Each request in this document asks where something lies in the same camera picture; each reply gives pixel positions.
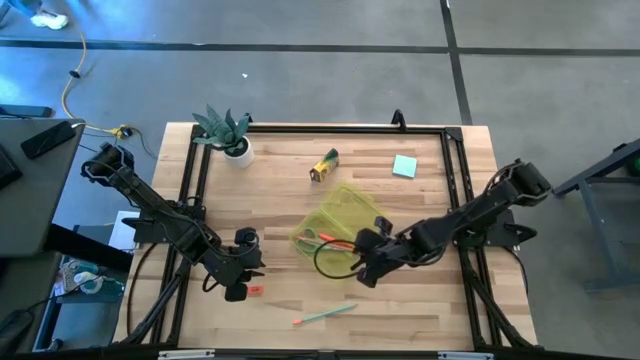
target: blue sticky note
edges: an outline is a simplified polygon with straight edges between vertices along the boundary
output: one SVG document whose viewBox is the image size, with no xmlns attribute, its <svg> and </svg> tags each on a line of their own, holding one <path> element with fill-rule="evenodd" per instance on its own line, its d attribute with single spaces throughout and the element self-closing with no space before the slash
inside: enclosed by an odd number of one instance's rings
<svg viewBox="0 0 640 360">
<path fill-rule="evenodd" d="M 396 155 L 396 160 L 393 162 L 393 174 L 406 176 L 410 178 L 416 177 L 416 167 L 418 166 L 418 159 Z"/>
</svg>

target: wooden tabletop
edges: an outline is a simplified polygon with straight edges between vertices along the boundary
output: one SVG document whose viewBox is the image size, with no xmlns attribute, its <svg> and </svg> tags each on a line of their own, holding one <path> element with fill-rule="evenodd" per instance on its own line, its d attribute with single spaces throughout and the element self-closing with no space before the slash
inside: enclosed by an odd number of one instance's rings
<svg viewBox="0 0 640 360">
<path fill-rule="evenodd" d="M 178 197 L 191 127 L 190 123 L 167 124 L 153 178 L 154 189 L 166 199 Z M 477 193 L 496 171 L 489 130 L 484 126 L 462 129 Z M 250 285 L 263 285 L 264 294 L 228 303 L 219 288 L 204 293 L 201 287 L 206 271 L 197 266 L 189 279 L 181 347 L 472 349 L 460 263 L 452 246 L 435 265 L 403 267 L 370 289 L 354 278 L 335 281 L 322 277 L 288 239 L 293 228 L 317 210 L 326 193 L 341 182 L 371 195 L 395 229 L 445 214 L 450 205 L 437 136 L 250 133 L 248 137 L 255 149 L 255 160 L 248 168 L 229 168 L 222 154 L 212 155 L 204 204 L 207 224 L 223 239 L 231 241 L 241 227 L 257 229 L 266 276 Z M 339 167 L 326 182 L 311 183 L 310 168 L 331 148 L 340 153 Z M 451 149 L 457 159 L 455 147 Z M 190 195 L 195 191 L 201 152 L 202 146 L 196 154 Z M 415 179 L 392 176 L 396 154 L 418 159 Z M 457 160 L 454 164 L 459 175 Z M 136 252 L 132 269 L 143 251 Z M 165 246 L 156 247 L 142 267 L 132 299 L 133 326 L 158 295 L 166 251 Z M 487 248 L 487 258 L 496 302 L 520 333 L 535 343 L 519 264 L 499 248 Z M 128 290 L 129 286 L 114 340 L 126 335 Z M 165 334 L 173 304 L 172 300 Z M 302 326 L 292 325 L 294 319 L 346 304 L 357 307 Z M 484 306 L 479 305 L 479 311 L 483 334 L 489 341 Z"/>
</svg>

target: gray floor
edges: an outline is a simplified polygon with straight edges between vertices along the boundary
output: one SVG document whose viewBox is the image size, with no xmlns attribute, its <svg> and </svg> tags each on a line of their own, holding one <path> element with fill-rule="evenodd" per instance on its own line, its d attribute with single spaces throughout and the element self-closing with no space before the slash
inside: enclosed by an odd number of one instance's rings
<svg viewBox="0 0 640 360">
<path fill-rule="evenodd" d="M 94 40 L 446 45 L 437 0 L 53 3 L 72 9 Z M 460 46 L 640 48 L 637 1 L 449 3 Z M 3 24 L 0 37 L 78 36 L 74 27 L 34 28 L 15 12 Z M 0 48 L 0 102 L 47 105 L 62 117 L 60 92 L 79 57 L 77 50 Z M 473 122 L 490 127 L 500 164 L 518 157 L 533 161 L 558 184 L 640 133 L 638 58 L 462 56 L 461 62 Z M 105 50 L 90 51 L 86 69 L 69 97 L 73 112 L 102 126 L 133 124 L 156 151 L 166 122 L 191 121 L 191 112 L 206 102 L 252 112 L 257 121 L 385 123 L 401 108 L 411 123 L 461 123 L 447 55 Z M 83 144 L 97 147 L 100 140 L 84 138 Z M 125 145 L 150 180 L 155 161 L 138 139 Z M 75 168 L 88 156 L 80 151 Z M 73 174 L 55 220 L 102 224 L 125 208 L 113 190 Z M 539 230 L 522 257 L 540 343 L 640 357 L 640 289 L 589 295 L 582 288 L 604 269 L 579 196 L 549 199 L 516 214 Z"/>
</svg>

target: succulent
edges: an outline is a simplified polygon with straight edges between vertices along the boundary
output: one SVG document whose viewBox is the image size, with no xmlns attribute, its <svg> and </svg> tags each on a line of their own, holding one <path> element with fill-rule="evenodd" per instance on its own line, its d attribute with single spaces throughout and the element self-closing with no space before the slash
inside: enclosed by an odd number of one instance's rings
<svg viewBox="0 0 640 360">
<path fill-rule="evenodd" d="M 198 124 L 202 126 L 207 133 L 206 138 L 195 138 L 193 142 L 198 144 L 218 145 L 221 148 L 217 150 L 234 150 L 242 149 L 242 137 L 249 129 L 249 114 L 245 114 L 236 124 L 231 117 L 231 109 L 227 110 L 224 120 L 207 104 L 207 116 L 193 114 Z"/>
</svg>

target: green pencil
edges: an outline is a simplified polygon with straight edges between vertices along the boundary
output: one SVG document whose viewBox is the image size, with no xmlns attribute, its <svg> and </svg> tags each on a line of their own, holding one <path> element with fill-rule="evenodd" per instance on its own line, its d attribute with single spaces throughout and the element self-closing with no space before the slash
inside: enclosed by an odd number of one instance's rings
<svg viewBox="0 0 640 360">
<path fill-rule="evenodd" d="M 356 305 L 358 305 L 358 304 L 345 305 L 345 306 L 339 307 L 339 308 L 337 308 L 337 309 L 333 309 L 333 310 L 325 311 L 325 312 L 320 313 L 320 314 L 316 314 L 316 315 L 309 315 L 309 316 L 303 317 L 302 319 L 293 320 L 293 325 L 300 325 L 300 324 L 305 323 L 305 322 L 307 322 L 307 321 L 311 321 L 311 320 L 319 319 L 319 318 L 321 318 L 321 317 L 329 316 L 329 315 L 331 315 L 331 314 L 335 314 L 335 313 L 338 313 L 338 312 L 351 310 L 351 309 L 353 309 L 354 307 L 356 307 Z"/>
</svg>

